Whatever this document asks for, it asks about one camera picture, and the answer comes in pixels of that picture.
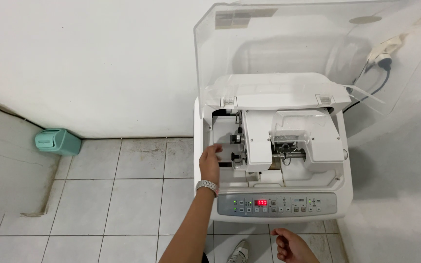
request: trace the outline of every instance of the silver wristwatch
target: silver wristwatch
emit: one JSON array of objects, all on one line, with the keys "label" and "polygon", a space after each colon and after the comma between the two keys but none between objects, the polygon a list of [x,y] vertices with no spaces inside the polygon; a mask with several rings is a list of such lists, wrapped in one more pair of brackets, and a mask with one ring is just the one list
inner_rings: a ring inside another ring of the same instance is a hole
[{"label": "silver wristwatch", "polygon": [[217,195],[219,195],[219,187],[214,184],[211,181],[207,181],[207,180],[201,180],[199,182],[197,182],[196,185],[196,191],[200,188],[200,187],[207,187],[210,188],[212,191],[214,191],[215,196],[217,197]]}]

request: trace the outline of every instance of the red led display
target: red led display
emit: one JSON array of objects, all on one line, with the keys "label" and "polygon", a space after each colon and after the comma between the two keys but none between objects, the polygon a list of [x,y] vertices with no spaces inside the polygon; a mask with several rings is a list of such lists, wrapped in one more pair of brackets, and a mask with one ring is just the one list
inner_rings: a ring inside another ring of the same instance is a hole
[{"label": "red led display", "polygon": [[254,202],[256,203],[257,206],[267,206],[268,205],[267,200],[256,200]]}]

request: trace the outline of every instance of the mint green trash bin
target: mint green trash bin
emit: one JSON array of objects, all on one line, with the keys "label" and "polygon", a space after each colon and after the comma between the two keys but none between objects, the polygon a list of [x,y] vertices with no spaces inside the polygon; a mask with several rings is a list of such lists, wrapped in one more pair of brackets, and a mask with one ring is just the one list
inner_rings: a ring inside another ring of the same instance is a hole
[{"label": "mint green trash bin", "polygon": [[46,129],[35,135],[35,145],[42,152],[78,155],[80,139],[66,129]]}]

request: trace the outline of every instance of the transparent acrylic lid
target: transparent acrylic lid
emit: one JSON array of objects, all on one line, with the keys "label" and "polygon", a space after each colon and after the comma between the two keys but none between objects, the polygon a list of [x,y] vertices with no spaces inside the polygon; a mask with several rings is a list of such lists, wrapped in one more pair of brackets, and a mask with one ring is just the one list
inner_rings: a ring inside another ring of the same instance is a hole
[{"label": "transparent acrylic lid", "polygon": [[[217,3],[196,24],[194,35],[201,113],[206,100],[222,94],[274,89],[267,83],[230,83],[230,75],[240,74],[319,73],[328,79],[323,85],[344,86],[358,78],[354,84],[359,89],[350,92],[363,99],[385,76],[377,66],[364,72],[370,52],[399,37],[403,46],[391,55],[386,92],[362,101],[388,114],[406,86],[403,80],[410,78],[421,59],[421,1]],[[403,54],[410,49],[414,52]],[[402,65],[401,56],[412,61]]]}]

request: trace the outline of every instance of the sneaker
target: sneaker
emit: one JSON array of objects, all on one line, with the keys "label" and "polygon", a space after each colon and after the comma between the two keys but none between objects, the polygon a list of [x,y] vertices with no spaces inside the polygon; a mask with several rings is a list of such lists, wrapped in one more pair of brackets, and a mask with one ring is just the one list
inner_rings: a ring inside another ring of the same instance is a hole
[{"label": "sneaker", "polygon": [[246,263],[249,255],[249,243],[242,240],[228,258],[227,263]]}]

